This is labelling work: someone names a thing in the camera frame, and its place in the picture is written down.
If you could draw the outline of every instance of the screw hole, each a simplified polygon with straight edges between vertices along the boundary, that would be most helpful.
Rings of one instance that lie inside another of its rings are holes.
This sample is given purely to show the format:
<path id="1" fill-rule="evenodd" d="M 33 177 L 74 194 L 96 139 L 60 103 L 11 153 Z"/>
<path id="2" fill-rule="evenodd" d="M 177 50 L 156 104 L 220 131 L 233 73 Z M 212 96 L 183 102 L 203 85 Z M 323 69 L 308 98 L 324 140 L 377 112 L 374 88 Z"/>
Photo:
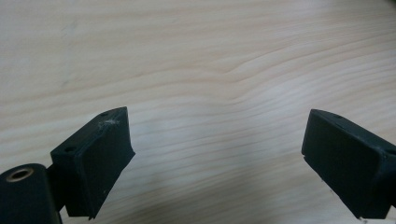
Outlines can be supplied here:
<path id="1" fill-rule="evenodd" d="M 30 167 L 21 168 L 17 171 L 12 172 L 9 176 L 7 176 L 7 182 L 18 182 L 28 177 L 33 173 L 33 169 Z"/>
<path id="2" fill-rule="evenodd" d="M 64 149 L 65 152 L 73 152 L 74 150 L 76 150 L 76 147 L 67 147 Z"/>

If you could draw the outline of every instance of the wooden table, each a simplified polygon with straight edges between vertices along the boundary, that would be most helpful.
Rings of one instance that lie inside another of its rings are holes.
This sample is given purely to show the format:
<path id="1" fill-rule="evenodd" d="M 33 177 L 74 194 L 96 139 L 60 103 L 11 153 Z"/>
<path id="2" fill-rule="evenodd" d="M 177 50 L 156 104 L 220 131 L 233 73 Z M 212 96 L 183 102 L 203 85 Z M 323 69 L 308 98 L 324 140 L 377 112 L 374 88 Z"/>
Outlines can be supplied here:
<path id="1" fill-rule="evenodd" d="M 396 143 L 395 7 L 2 1 L 0 171 L 126 105 L 136 156 L 95 220 L 64 223 L 362 223 L 301 146 L 311 108 Z"/>

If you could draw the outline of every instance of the black mechanical part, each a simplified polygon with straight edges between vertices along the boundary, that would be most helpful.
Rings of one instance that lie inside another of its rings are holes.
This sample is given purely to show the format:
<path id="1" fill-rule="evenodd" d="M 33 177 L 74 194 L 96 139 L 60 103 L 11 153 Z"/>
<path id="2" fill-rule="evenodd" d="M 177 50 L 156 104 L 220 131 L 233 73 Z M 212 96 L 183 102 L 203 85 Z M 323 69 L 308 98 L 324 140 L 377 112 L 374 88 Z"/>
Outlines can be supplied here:
<path id="1" fill-rule="evenodd" d="M 26 164 L 0 175 L 0 223 L 59 224 L 70 217 L 96 217 L 121 171 L 134 156 L 128 112 L 104 112 L 50 153 L 53 164 Z"/>
<path id="2" fill-rule="evenodd" d="M 302 153 L 356 218 L 385 218 L 396 205 L 396 146 L 352 121 L 311 110 Z"/>

